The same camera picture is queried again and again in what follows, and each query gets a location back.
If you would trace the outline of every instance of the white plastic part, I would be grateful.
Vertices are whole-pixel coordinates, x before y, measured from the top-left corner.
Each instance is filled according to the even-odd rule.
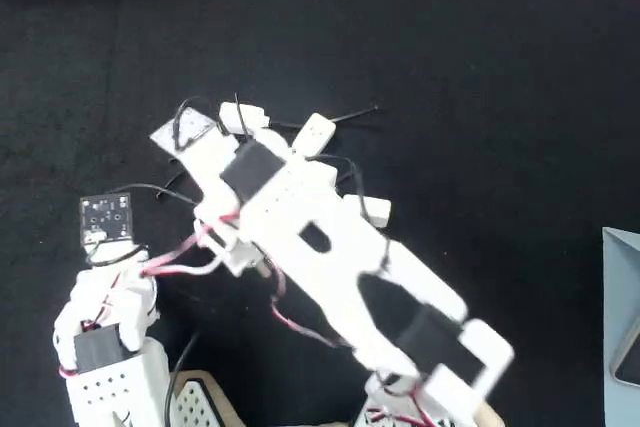
[[[235,158],[235,151],[240,144],[233,135],[222,135],[212,119],[190,108],[185,110],[181,118],[181,138],[182,121],[187,115],[186,118],[193,121],[191,124],[186,124],[186,127],[192,126],[193,130],[191,127],[188,130],[185,127],[185,138],[194,140],[186,149],[176,152],[174,148],[173,119],[151,134],[151,140],[169,155],[178,159],[204,193],[216,198],[221,195],[225,198],[235,197],[231,188],[220,180],[220,173]]]
[[[260,142],[271,152],[283,160],[291,157],[292,152],[287,141],[277,132],[270,129],[259,129],[253,134],[253,139]]]
[[[217,130],[213,119],[191,107],[187,107],[180,116],[178,143],[179,145],[187,145],[187,143],[195,142],[211,129]],[[173,119],[151,134],[151,140],[158,144],[160,148],[169,152],[169,154],[178,155],[173,140]]]
[[[140,264],[129,259],[78,273],[70,300],[54,323],[53,344],[65,370],[77,367],[73,339],[82,333],[82,322],[98,319],[100,326],[120,324],[120,340],[127,349],[141,348],[147,327],[158,313],[156,281],[140,277],[139,272]]]
[[[176,427],[220,427],[213,406],[200,382],[187,381],[182,391],[175,397],[173,403],[174,421]]]
[[[76,347],[73,339],[82,333],[77,306],[67,302],[53,324],[53,346],[58,353],[60,366],[68,371],[76,370]]]
[[[320,114],[313,114],[291,144],[291,149],[304,157],[318,155],[336,131],[336,124]]]
[[[167,366],[162,344],[147,337],[138,355],[70,377],[66,384],[76,423],[93,427],[97,419],[106,422],[115,414],[121,421],[129,415],[131,425],[163,427]]]
[[[338,169],[333,165],[324,164],[314,160],[309,162],[310,173],[319,183],[325,183],[329,187],[336,186],[336,180],[338,180]]]
[[[91,255],[92,262],[104,262],[121,257],[133,249],[136,248],[136,244],[131,240],[118,240],[116,242],[104,242],[101,244],[86,244],[84,250],[87,255]],[[142,262],[147,260],[148,253],[146,250],[141,250],[135,256],[129,257],[128,262]]]
[[[227,255],[225,260],[244,248],[255,247],[257,252],[264,252],[321,307],[328,322],[353,346],[354,356],[365,367],[416,379],[418,371],[413,362],[375,327],[358,289],[360,275],[375,274],[396,283],[421,303],[433,305],[458,324],[464,322],[467,307],[404,245],[388,241],[367,223],[360,215],[359,205],[354,209],[350,206],[352,200],[345,202],[335,193],[334,172],[329,174],[323,164],[305,159],[321,152],[335,130],[335,124],[314,116],[305,125],[306,132],[301,131],[296,138],[297,152],[287,151],[286,143],[276,133],[267,129],[256,132],[256,140],[286,164],[242,206],[239,218],[232,220],[233,226],[219,220],[221,215],[238,212],[231,210],[232,207],[240,207],[235,194],[225,191],[225,188],[230,190],[226,184],[221,186],[224,183],[219,173],[233,160],[237,142],[232,148],[230,141],[220,141],[230,136],[209,130],[191,147],[178,153],[205,194],[205,200],[195,210],[199,219],[194,224],[196,231],[204,223],[222,238],[218,244],[213,237],[203,236],[200,244],[218,255]],[[376,217],[388,219],[387,206],[378,207],[381,213]],[[328,251],[316,251],[302,238],[300,234],[310,224],[326,236]],[[231,270],[239,275],[250,265],[253,262],[242,258]],[[482,405],[484,396],[513,353],[502,337],[476,321],[464,326],[460,341],[485,363],[475,383],[466,385],[446,366],[440,365],[418,397],[430,415],[452,417],[461,425],[471,426],[473,413]]]
[[[241,210],[241,239],[254,242],[314,299],[363,365],[417,376],[413,362],[377,330],[358,290],[362,273],[380,269],[386,239],[308,173],[309,162],[299,156],[276,173]],[[316,252],[300,237],[310,223],[329,239],[329,252]],[[389,280],[445,315],[466,315],[462,299],[397,242],[389,247],[387,272]]]
[[[269,117],[264,115],[264,109],[255,105],[240,104],[242,120],[250,135],[258,129],[269,126]],[[232,134],[244,134],[238,105],[235,102],[223,102],[220,104],[220,120]]]
[[[362,215],[362,206],[360,198],[357,195],[347,194],[342,198],[345,205],[356,214]],[[389,223],[391,215],[391,201],[386,199],[377,199],[375,197],[364,197],[364,205],[367,214],[371,219],[371,224],[378,229],[383,229]]]

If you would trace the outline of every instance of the robotic arm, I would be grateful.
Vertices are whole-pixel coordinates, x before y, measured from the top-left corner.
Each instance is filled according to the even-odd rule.
[[[370,396],[367,408],[377,410],[375,415],[409,414],[429,427],[444,418],[475,426],[474,417],[511,362],[513,350],[486,323],[468,320],[460,296],[404,245],[378,230],[386,225],[388,201],[361,192],[344,198],[336,193],[337,169],[330,163],[347,162],[356,180],[359,171],[348,159],[321,154],[335,124],[314,114],[289,146],[268,129],[269,118],[258,107],[223,103],[220,119],[218,124],[183,104],[176,117],[151,136],[185,166],[202,190],[203,200],[194,209],[192,238],[210,249],[215,260],[202,268],[161,265],[156,259],[147,260],[146,251],[140,250],[123,262],[83,271],[56,321],[54,343],[68,377],[76,421],[82,425],[97,408],[87,403],[91,399],[85,395],[84,379],[78,380],[97,371],[104,377],[104,369],[138,359],[140,365],[133,371],[145,372],[140,374],[144,380],[152,377],[144,369],[153,368],[154,382],[162,388],[138,379],[143,388],[136,390],[136,399],[147,400],[144,408],[140,401],[135,412],[127,407],[127,421],[133,426],[162,427],[159,406],[168,382],[166,356],[157,342],[144,339],[146,327],[157,317],[153,275],[163,269],[201,275],[224,264],[236,276],[246,268],[269,266],[305,290],[356,360],[374,372],[365,389]],[[243,135],[243,143],[234,134]],[[126,195],[117,201],[121,198],[124,204],[129,202]],[[100,243],[96,235],[103,235],[102,229],[85,232],[85,246],[99,246],[94,254],[102,255],[109,243]],[[134,247],[127,239],[117,244],[123,244],[122,249]],[[104,255],[114,257],[113,252]],[[362,275],[393,282],[422,305],[398,339],[388,339],[376,328],[358,289]],[[97,324],[102,328],[87,329]],[[109,330],[129,357],[116,355],[110,361],[117,362],[106,366],[87,364],[85,338]],[[101,335],[105,338],[89,343],[98,358],[104,353],[95,345],[113,341]],[[120,403],[102,402],[98,405],[104,407],[105,418],[115,415],[122,420],[127,415],[124,408],[116,408]]]

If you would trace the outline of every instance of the electronic device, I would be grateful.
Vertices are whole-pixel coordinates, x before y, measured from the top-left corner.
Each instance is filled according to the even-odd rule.
[[[219,119],[185,101],[151,135],[202,191],[200,202],[186,199],[195,204],[194,232],[174,250],[150,259],[134,243],[128,195],[81,200],[81,240],[90,268],[78,274],[54,331],[76,422],[187,425],[172,407],[164,349],[146,336],[158,317],[155,278],[208,275],[225,266],[235,276],[248,268],[275,276],[271,309],[277,320],[327,346],[348,346],[372,372],[365,390],[376,417],[411,419],[424,427],[444,420],[462,427],[499,425],[478,415],[486,411],[484,399],[513,349],[485,322],[469,319],[463,299],[380,230],[391,203],[364,196],[353,161],[321,153],[335,122],[314,114],[289,145],[268,128],[270,119],[258,107],[224,103]],[[339,165],[350,169],[355,196],[336,192]],[[195,246],[215,258],[202,267],[176,263]],[[358,288],[363,275],[402,287],[420,304],[398,338],[377,329]],[[318,304],[339,338],[324,338],[279,313],[287,280]]]
[[[619,382],[640,387],[640,318],[620,344],[611,363],[611,375]]]

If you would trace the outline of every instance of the red wire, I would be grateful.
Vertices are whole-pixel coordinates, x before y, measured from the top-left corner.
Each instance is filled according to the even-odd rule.
[[[367,412],[377,412],[376,415],[372,415],[371,417],[369,417],[370,422],[379,422],[384,418],[391,418],[399,422],[406,422],[407,424],[413,425],[414,427],[431,427],[434,425],[431,421],[429,421],[429,424],[426,424],[419,421],[418,419],[414,419],[413,417],[409,417],[407,415],[387,414],[385,412],[381,412],[380,409],[367,409]]]
[[[415,393],[411,394],[409,397],[411,398],[413,405],[416,407],[418,413],[420,414],[420,418],[422,419],[422,422],[424,422],[424,424],[427,427],[436,427],[436,424],[433,423],[433,421],[429,418],[429,416],[425,413],[425,411],[422,410],[418,405],[418,401],[416,400]]]
[[[116,275],[116,278],[113,279],[113,282],[111,283],[111,287],[109,287],[109,292],[118,283],[118,280],[120,279],[120,274],[121,274],[121,272],[118,272],[118,275]],[[106,303],[107,300],[109,300],[109,292],[107,292],[107,295],[104,296],[104,300],[102,301],[103,304]],[[92,320],[91,322],[87,323],[87,324],[83,324],[82,327],[85,328],[85,329],[90,329],[91,327],[96,325],[98,323],[98,320],[100,320],[100,317],[102,317],[102,314],[104,314],[105,309],[106,309],[106,307],[103,305],[102,308],[100,309],[100,311],[98,312],[98,315],[96,315],[96,318],[94,320]]]
[[[62,377],[63,379],[70,379],[71,377],[75,377],[76,375],[78,375],[77,372],[63,369],[61,365],[58,366],[58,374],[60,374],[60,377]]]
[[[221,222],[230,222],[232,220],[237,219],[238,217],[240,217],[240,212],[233,212],[231,214],[221,215],[220,216],[220,221]]]

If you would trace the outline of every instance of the black tablecloth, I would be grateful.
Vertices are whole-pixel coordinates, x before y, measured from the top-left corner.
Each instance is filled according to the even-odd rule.
[[[71,422],[50,339],[83,267],[79,196],[163,182],[175,167],[149,133],[189,95],[237,90],[281,121],[382,107],[328,151],[513,344],[496,409],[518,427],[602,425],[601,227],[640,230],[638,32],[638,0],[0,0],[3,423]],[[154,253],[188,235],[184,205],[133,195]],[[249,425],[356,413],[366,372],[277,323],[268,281],[161,287],[171,359],[201,329],[187,367]],[[298,289],[283,310],[322,327]]]

